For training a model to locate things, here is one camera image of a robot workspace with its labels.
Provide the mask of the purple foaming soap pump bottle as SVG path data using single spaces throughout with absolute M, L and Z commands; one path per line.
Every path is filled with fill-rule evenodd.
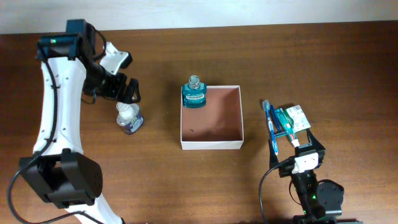
M 136 133 L 144 124 L 144 117 L 141 114 L 138 104 L 125 104 L 118 102 L 116 104 L 118 117 L 117 124 L 122 127 L 123 131 L 128 134 Z

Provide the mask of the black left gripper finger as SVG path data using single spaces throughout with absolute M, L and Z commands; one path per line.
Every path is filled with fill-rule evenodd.
M 137 79 L 132 78 L 130 80 L 130 86 L 132 88 L 132 101 L 131 103 L 139 103 L 141 101 L 141 94 L 139 91 L 139 82 Z
M 117 102 L 130 103 L 131 102 L 131 92 L 129 90 L 120 91 L 116 97 Z

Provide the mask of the teal Listerine mouthwash bottle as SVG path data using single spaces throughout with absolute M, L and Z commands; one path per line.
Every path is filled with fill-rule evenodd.
M 192 75 L 182 86 L 182 103 L 186 108 L 201 108 L 206 105 L 207 85 Z

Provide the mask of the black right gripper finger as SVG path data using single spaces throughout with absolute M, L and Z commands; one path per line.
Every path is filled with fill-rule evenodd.
M 307 129 L 307 138 L 308 142 L 317 150 L 317 151 L 322 151 L 323 150 L 323 145 L 315 138 L 315 136 L 312 134 L 311 130 Z
M 273 148 L 272 140 L 268 140 L 269 143 L 269 167 L 273 168 L 279 164 L 279 160 Z

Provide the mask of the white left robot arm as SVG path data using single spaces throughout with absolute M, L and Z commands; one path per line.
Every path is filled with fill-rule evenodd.
M 123 74 L 131 54 L 107 41 L 96 54 L 99 34 L 84 19 L 70 19 L 64 33 L 38 41 L 44 79 L 40 132 L 33 154 L 20 159 L 17 174 L 43 202 L 66 210 L 68 217 L 82 223 L 122 223 L 103 196 L 100 165 L 83 153 L 81 98 L 102 97 L 127 106 L 141 96 L 138 81 Z

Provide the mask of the green white soap packet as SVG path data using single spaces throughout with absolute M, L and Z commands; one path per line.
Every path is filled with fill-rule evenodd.
M 310 129 L 311 125 L 300 105 L 295 105 L 284 110 L 285 116 L 292 125 L 294 133 Z

